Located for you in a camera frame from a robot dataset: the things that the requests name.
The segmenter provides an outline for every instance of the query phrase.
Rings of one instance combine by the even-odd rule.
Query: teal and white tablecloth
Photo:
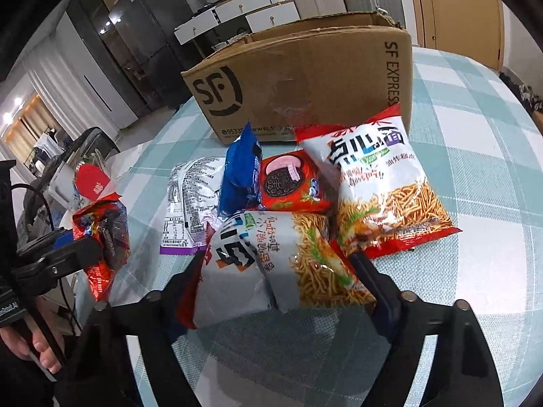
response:
[[[486,67],[436,50],[416,47],[413,55],[410,140],[463,232],[376,265],[426,301],[470,302],[505,404],[517,407],[543,372],[543,138]],[[291,148],[264,145],[264,156]],[[158,254],[170,170],[224,153],[191,99],[119,180],[132,256],[113,284],[112,304],[138,301],[184,270],[188,257]],[[80,311],[85,301],[88,294],[78,296]],[[142,399],[154,407],[137,342],[130,343]],[[419,405],[434,347],[429,338],[408,406]],[[350,308],[236,319],[191,331],[174,349],[204,407],[350,407],[360,406],[388,345],[363,310]]]

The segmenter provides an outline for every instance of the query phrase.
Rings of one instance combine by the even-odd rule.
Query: plastic bag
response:
[[[175,166],[168,182],[161,254],[192,255],[205,250],[206,226],[218,229],[224,157],[203,157]]]
[[[259,209],[325,213],[332,204],[325,200],[317,174],[317,166],[303,150],[264,159]]]
[[[297,130],[297,141],[339,185],[337,227],[346,255],[391,254],[457,233],[428,184],[395,104],[357,127]]]
[[[239,211],[258,206],[261,161],[262,149],[248,122],[240,137],[226,152],[224,179],[219,196],[219,216],[230,217]]]
[[[96,301],[106,301],[116,272],[130,256],[127,210],[117,193],[110,194],[73,215],[73,239],[92,237],[104,250],[96,265],[85,270]]]
[[[310,213],[236,214],[208,246],[194,324],[278,308],[372,308],[375,298],[330,247],[328,220]]]

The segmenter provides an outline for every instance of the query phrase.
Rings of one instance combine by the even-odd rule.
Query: sf logo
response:
[[[204,95],[205,99],[202,102],[205,105],[215,104],[218,107],[222,107],[224,102],[223,96],[227,86],[230,86],[234,95],[234,102],[226,108],[209,108],[209,113],[213,116],[228,116],[236,113],[243,103],[243,94],[241,92],[241,86],[236,76],[228,66],[221,67],[222,73],[215,72],[207,76],[205,80],[195,80],[192,85],[194,89],[200,94]]]

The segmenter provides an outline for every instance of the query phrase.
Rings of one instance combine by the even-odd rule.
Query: gray tile floor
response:
[[[115,143],[124,151],[154,139],[162,127],[172,118],[175,110],[162,107],[119,131]]]

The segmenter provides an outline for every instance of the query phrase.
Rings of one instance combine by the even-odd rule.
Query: gray refrigerator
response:
[[[181,72],[202,58],[192,44],[180,45],[177,26],[193,16],[186,0],[118,0],[109,13],[141,72],[170,108],[179,107],[192,94]]]

